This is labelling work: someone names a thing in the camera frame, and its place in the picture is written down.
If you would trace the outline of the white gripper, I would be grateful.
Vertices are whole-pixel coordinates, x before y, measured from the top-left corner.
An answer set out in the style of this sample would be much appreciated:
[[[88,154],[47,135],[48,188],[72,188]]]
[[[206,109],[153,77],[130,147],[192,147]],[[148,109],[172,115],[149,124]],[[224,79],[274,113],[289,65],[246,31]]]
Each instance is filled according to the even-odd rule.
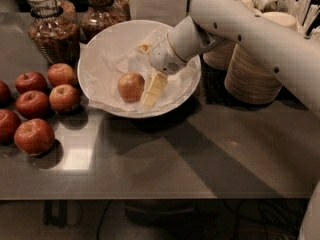
[[[152,44],[150,42],[139,44],[137,50],[148,54],[151,66],[160,71],[151,75],[147,91],[142,99],[142,105],[151,108],[167,86],[167,75],[177,74],[186,66],[186,62],[176,55],[166,35],[155,38]]]

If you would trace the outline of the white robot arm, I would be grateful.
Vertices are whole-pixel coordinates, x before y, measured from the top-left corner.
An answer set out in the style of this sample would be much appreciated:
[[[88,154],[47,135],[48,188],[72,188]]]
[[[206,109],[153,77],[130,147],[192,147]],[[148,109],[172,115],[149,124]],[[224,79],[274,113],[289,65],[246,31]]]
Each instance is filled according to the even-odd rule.
[[[198,54],[234,41],[320,116],[320,42],[251,11],[241,0],[191,0],[189,15],[151,39],[151,66],[173,75]]]

